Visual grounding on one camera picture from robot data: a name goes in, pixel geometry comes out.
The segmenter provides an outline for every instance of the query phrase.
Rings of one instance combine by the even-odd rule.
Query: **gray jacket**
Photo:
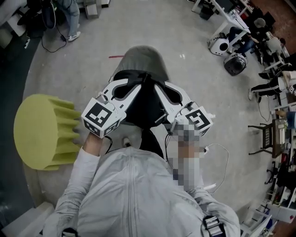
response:
[[[71,227],[81,237],[207,237],[207,215],[224,223],[228,237],[240,236],[230,207],[202,187],[185,192],[157,154],[128,147],[99,158],[81,149],[43,235]]]

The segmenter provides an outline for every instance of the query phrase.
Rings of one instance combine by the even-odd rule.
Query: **hand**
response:
[[[99,156],[102,143],[103,143],[102,138],[99,138],[98,136],[90,132],[82,148],[85,152],[91,155]]]

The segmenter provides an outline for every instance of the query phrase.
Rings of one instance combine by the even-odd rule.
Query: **white sneaker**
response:
[[[249,89],[249,93],[248,93],[249,100],[252,100],[253,96],[254,96],[254,93],[251,91],[251,89]]]
[[[68,37],[68,41],[71,42],[71,41],[77,39],[77,38],[80,36],[80,34],[81,34],[81,32],[78,31],[76,35],[71,35],[71,36],[69,36],[69,37]]]
[[[227,52],[228,52],[229,54],[232,54],[233,51],[234,51],[233,47],[232,47],[232,46],[229,46],[228,49],[227,49]]]
[[[130,146],[131,146],[130,140],[127,137],[124,137],[122,139],[122,147],[124,148],[124,147],[130,147]]]

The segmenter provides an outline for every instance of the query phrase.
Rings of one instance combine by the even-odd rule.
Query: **yellow ribbed object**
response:
[[[74,104],[57,97],[34,94],[18,108],[14,120],[14,142],[23,162],[38,170],[56,170],[74,163],[80,147],[73,128],[81,116]]]

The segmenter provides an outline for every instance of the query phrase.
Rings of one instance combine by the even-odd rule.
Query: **white cable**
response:
[[[208,145],[208,147],[210,147],[211,145],[219,145],[219,146],[221,146],[222,148],[224,148],[224,149],[227,151],[227,153],[228,153],[228,156],[227,156],[227,163],[226,163],[226,167],[225,167],[225,173],[224,173],[223,180],[222,180],[221,184],[215,189],[215,191],[211,193],[211,194],[214,194],[214,193],[218,190],[218,188],[220,188],[220,186],[222,185],[222,183],[223,183],[224,180],[225,180],[226,173],[227,173],[228,160],[229,160],[229,151],[228,151],[225,147],[223,147],[222,145],[220,145],[220,144],[218,144],[218,143],[212,143],[212,144]]]

